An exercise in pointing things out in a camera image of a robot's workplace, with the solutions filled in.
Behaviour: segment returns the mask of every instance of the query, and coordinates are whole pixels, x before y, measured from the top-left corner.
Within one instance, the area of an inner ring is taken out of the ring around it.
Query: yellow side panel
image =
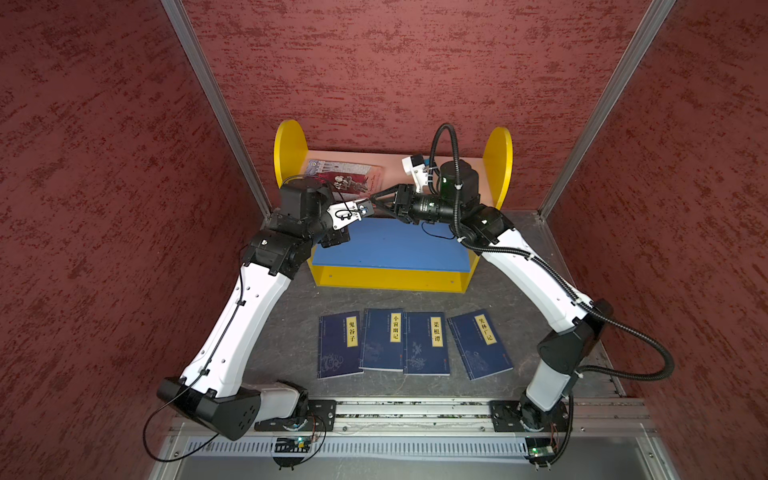
[[[350,266],[314,266],[307,260],[315,283],[319,286],[345,288],[373,288],[380,290],[406,290],[420,292],[464,293],[475,272],[480,257],[470,256],[471,271],[429,272],[425,270],[390,270],[383,268],[355,268]]]
[[[507,197],[509,178],[512,175],[512,136],[509,130],[504,127],[493,129],[485,144],[482,160],[494,207],[501,209]]]
[[[301,166],[309,150],[299,122],[284,120],[275,136],[275,177],[278,187],[283,185],[286,178],[301,173]]]

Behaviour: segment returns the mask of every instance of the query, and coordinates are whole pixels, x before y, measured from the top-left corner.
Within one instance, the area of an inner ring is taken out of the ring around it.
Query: blue shelf
[[[427,224],[433,235],[450,237],[448,225]],[[366,218],[349,225],[351,240],[335,247],[317,247],[313,265],[354,266],[392,270],[468,273],[467,249],[456,240],[430,237],[421,225],[394,218]]]

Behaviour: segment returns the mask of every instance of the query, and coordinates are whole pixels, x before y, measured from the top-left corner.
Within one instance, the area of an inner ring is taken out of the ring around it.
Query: book
[[[403,372],[406,375],[450,375],[445,341],[445,315],[438,312],[406,312]]]
[[[364,370],[402,372],[403,309],[366,309],[360,352]]]
[[[355,375],[360,369],[360,312],[320,317],[317,378]]]
[[[328,180],[333,185],[333,191],[340,195],[342,200],[355,200],[381,190],[384,168],[310,159],[304,174]]]
[[[478,310],[449,318],[448,327],[470,380],[512,370],[512,361],[499,342],[487,311]]]

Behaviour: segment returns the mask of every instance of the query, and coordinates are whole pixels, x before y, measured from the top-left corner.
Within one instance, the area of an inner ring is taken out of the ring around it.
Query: red wall
[[[0,8],[0,477],[144,478],[260,214],[160,2]]]
[[[469,157],[506,126],[515,167],[505,206],[535,209],[648,0],[184,5],[275,204],[275,132],[295,118],[315,150],[406,154],[428,151],[451,121]]]
[[[579,284],[675,355],[671,379],[624,384],[685,478],[768,477],[767,79],[764,0],[678,0],[550,219]]]

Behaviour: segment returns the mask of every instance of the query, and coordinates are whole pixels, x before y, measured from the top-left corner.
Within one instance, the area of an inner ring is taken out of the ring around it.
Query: black cable
[[[323,424],[323,441],[320,443],[320,446],[317,447],[317,450],[312,452],[312,455],[308,456],[307,458],[305,458],[301,462],[297,463],[296,464],[297,466],[301,465],[303,463],[307,463],[313,456],[317,455],[317,452],[319,452],[321,449],[323,449],[323,445],[326,444],[326,437],[328,436],[328,426],[326,425],[326,421],[323,420],[323,417],[321,417],[319,415],[315,415],[314,413],[312,414],[312,417],[315,418],[315,419],[319,419],[321,421],[321,423]]]
[[[163,404],[163,406],[161,406],[159,409],[157,409],[154,412],[152,412],[149,415],[149,417],[147,417],[147,421],[144,423],[144,428],[141,431],[141,441],[144,443],[144,450],[147,452],[147,455],[149,455],[156,462],[172,463],[172,462],[179,462],[180,460],[184,460],[186,457],[188,457],[188,456],[190,456],[190,455],[192,455],[192,454],[194,454],[196,452],[199,452],[202,448],[205,447],[205,445],[208,445],[217,436],[219,436],[219,434],[217,433],[216,435],[214,435],[214,436],[210,437],[208,440],[206,440],[206,442],[203,445],[200,445],[199,447],[194,449],[192,452],[189,452],[186,455],[182,455],[181,457],[176,457],[176,458],[159,458],[159,457],[155,456],[155,454],[152,453],[152,451],[150,451],[149,445],[147,444],[147,427],[149,426],[149,422],[152,420],[152,418],[154,418],[155,415],[160,413],[162,409],[164,409],[165,407],[169,406],[171,403],[175,402],[184,393],[187,393],[189,391],[189,389],[191,389],[192,386],[195,383],[197,383],[198,380],[203,378],[203,374],[206,372],[208,365],[210,365],[211,361],[213,361],[213,359],[214,359],[214,354],[216,353],[216,350],[219,348],[219,345],[221,344],[221,340],[224,338],[224,335],[227,334],[227,330],[230,328],[230,325],[232,324],[232,320],[235,319],[235,314],[237,313],[237,309],[239,309],[240,305],[243,303],[243,291],[245,289],[244,289],[244,286],[243,286],[243,268],[242,267],[240,268],[240,271],[239,271],[239,277],[240,277],[240,299],[237,301],[237,303],[235,303],[235,310],[234,310],[234,312],[232,312],[232,316],[230,317],[229,322],[227,322],[227,326],[224,327],[224,331],[219,336],[219,339],[216,342],[216,346],[210,352],[210,356],[208,357],[208,360],[205,362],[205,365],[200,370],[200,375],[198,375],[197,378],[192,383],[190,383],[189,386],[186,389],[182,390],[178,395],[173,397],[171,400],[168,400],[167,402],[165,402]]]
[[[453,240],[453,239],[455,239],[455,238],[456,238],[456,235],[454,235],[453,237],[444,237],[443,235],[435,235],[435,234],[433,234],[433,233],[430,233],[430,232],[428,232],[428,231],[427,231],[427,230],[424,228],[424,225],[425,225],[425,223],[426,223],[426,222],[422,222],[422,230],[424,230],[424,233],[426,233],[426,234],[427,234],[427,235],[429,235],[430,237],[435,237],[435,238],[445,238],[446,240]]]
[[[440,134],[444,131],[448,130],[448,132],[451,135],[451,148],[453,150],[453,163],[456,169],[456,195],[453,200],[453,222],[452,222],[452,230],[453,234],[456,236],[459,236],[461,233],[461,199],[460,199],[460,193],[461,193],[461,176],[459,171],[459,165],[458,165],[458,141],[456,140],[456,132],[452,125],[450,124],[442,124],[440,125],[440,128],[438,128],[437,133],[435,133],[435,139],[432,141],[432,151],[430,152],[430,158],[434,157],[435,149],[437,148],[437,141],[439,140]],[[566,294],[573,300],[573,302],[576,305],[579,305],[584,310],[588,311],[592,316],[597,318],[598,320],[609,323],[615,327],[617,327],[620,330],[623,330],[632,336],[637,337],[638,339],[643,340],[648,345],[652,346],[659,354],[661,354],[661,357],[664,359],[664,367],[662,367],[660,370],[653,372],[653,373],[632,373],[632,372],[622,372],[620,370],[614,370],[614,369],[607,369],[602,366],[597,365],[584,365],[579,367],[577,373],[581,374],[582,372],[598,372],[598,373],[604,373],[606,375],[613,375],[624,379],[629,380],[636,380],[639,382],[652,382],[656,380],[662,380],[666,379],[668,376],[672,375],[672,372],[674,371],[674,358],[672,357],[672,354],[669,353],[669,351],[664,348],[661,343],[656,341],[655,339],[651,338],[650,336],[646,335],[645,333],[642,333],[638,330],[633,329],[632,327],[628,325],[624,325],[621,322],[618,322],[617,320],[613,320],[608,318],[607,316],[600,313],[598,310],[596,310],[592,305],[586,304],[577,294],[576,292],[571,288],[571,286],[568,284],[568,282],[563,279],[562,276],[560,276],[559,273],[554,271],[554,269],[549,266],[545,261],[543,261],[542,258],[537,257],[532,252],[529,252],[527,250],[522,250],[518,248],[510,248],[510,247],[480,247],[477,245],[470,244],[465,238],[461,238],[459,241],[461,245],[463,245],[466,248],[469,248],[470,250],[474,250],[476,252],[493,252],[493,253],[511,253],[513,255],[519,255],[521,257],[525,257],[526,260],[533,260],[536,262],[537,265],[539,265],[542,269],[544,269],[545,272],[549,274],[561,287],[563,290],[565,290]]]
[[[554,458],[548,462],[539,462],[535,461],[534,465],[538,465],[540,467],[548,467],[549,465],[554,464],[557,460],[560,459],[560,457],[563,456],[563,453],[565,452],[565,447],[568,446],[568,442],[571,441],[571,432],[573,432],[574,429],[574,396],[573,393],[571,393],[568,396],[568,427],[565,429],[565,437],[563,438],[563,444],[558,446],[558,450],[554,454]]]

